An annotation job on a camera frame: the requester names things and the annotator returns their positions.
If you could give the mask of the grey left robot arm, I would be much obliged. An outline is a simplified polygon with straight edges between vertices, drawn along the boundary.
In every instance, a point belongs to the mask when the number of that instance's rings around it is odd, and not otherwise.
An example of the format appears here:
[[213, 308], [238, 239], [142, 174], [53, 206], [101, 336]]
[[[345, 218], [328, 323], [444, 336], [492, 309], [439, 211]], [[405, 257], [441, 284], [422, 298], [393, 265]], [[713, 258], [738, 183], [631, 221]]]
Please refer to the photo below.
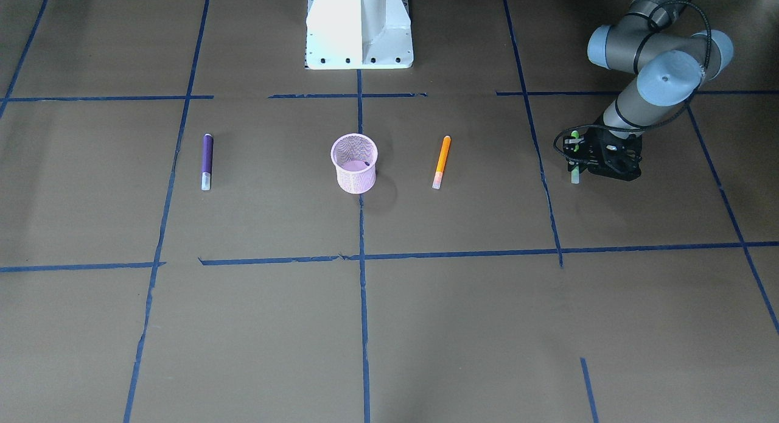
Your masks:
[[642, 136], [679, 117], [699, 88], [731, 63], [734, 46], [728, 35], [712, 29], [693, 0], [632, 0], [617, 24], [593, 32], [587, 56], [598, 67], [634, 79], [595, 123], [571, 127], [554, 139], [573, 184], [586, 171], [637, 179]]

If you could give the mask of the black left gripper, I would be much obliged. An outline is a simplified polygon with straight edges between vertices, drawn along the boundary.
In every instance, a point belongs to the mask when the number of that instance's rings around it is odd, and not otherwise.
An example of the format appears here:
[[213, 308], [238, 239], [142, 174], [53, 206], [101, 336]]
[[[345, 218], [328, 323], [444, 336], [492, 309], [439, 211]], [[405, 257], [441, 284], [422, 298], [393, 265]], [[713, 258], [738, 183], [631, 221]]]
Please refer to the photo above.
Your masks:
[[588, 163], [585, 158], [567, 156], [570, 173], [580, 174], [588, 170], [592, 174], [620, 181], [634, 181], [641, 176], [641, 136], [631, 134], [628, 138], [619, 138], [599, 127], [590, 127], [584, 135], [579, 131], [567, 131], [563, 135], [563, 154], [578, 154], [584, 148], [584, 142]]

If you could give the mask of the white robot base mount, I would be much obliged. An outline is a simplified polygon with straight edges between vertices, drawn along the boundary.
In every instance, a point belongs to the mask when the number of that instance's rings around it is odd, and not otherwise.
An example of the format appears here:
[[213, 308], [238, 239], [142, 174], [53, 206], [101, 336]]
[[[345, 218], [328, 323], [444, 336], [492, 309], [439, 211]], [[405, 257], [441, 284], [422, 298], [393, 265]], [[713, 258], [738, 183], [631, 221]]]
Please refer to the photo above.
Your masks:
[[406, 69], [414, 63], [410, 0], [308, 0], [310, 70]]

